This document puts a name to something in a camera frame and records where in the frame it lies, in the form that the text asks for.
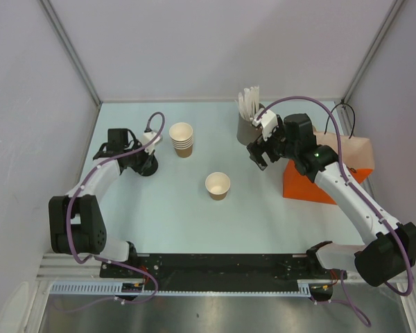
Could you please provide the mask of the single brown paper cup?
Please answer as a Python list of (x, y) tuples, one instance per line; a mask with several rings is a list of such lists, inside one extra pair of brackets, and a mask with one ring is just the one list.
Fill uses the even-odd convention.
[(205, 187), (213, 200), (223, 200), (230, 190), (231, 181), (225, 173), (214, 172), (207, 176)]

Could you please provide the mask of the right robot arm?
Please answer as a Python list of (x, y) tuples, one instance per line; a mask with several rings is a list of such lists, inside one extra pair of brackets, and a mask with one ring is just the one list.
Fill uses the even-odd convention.
[(386, 283), (400, 273), (411, 272), (416, 261), (416, 226), (400, 223), (387, 213), (339, 163), (335, 150), (317, 143), (307, 114), (292, 114), (282, 119), (271, 111), (254, 118), (252, 125), (260, 136), (247, 150), (260, 169), (286, 158), (297, 171), (325, 191), (352, 222), (363, 240), (361, 246), (318, 244), (315, 255), (306, 260), (306, 271), (323, 278), (331, 269), (357, 272), (373, 287)]

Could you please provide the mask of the orange paper bag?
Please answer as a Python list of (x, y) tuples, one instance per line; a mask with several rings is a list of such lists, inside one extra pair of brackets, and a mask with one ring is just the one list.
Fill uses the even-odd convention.
[(335, 133), (316, 131), (317, 142), (329, 146), (342, 155), (346, 177), (342, 177), (337, 162), (328, 166), (324, 172), (314, 176), (303, 176), (295, 167), (294, 161), (289, 161), (282, 177), (282, 196), (284, 198), (305, 200), (314, 203), (335, 205), (338, 195), (352, 183), (358, 188), (375, 169), (374, 151), (370, 139), (349, 135), (337, 136)]

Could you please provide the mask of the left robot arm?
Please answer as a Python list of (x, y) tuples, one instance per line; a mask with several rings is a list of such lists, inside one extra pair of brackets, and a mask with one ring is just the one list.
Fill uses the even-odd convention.
[(107, 141), (94, 155), (92, 169), (84, 180), (67, 194), (49, 201), (53, 252), (115, 261), (115, 269), (127, 278), (138, 272), (139, 260), (131, 255), (133, 245), (108, 235), (99, 203), (126, 169), (144, 177), (157, 171), (155, 146), (161, 138), (149, 128), (139, 139), (127, 128), (107, 131)]

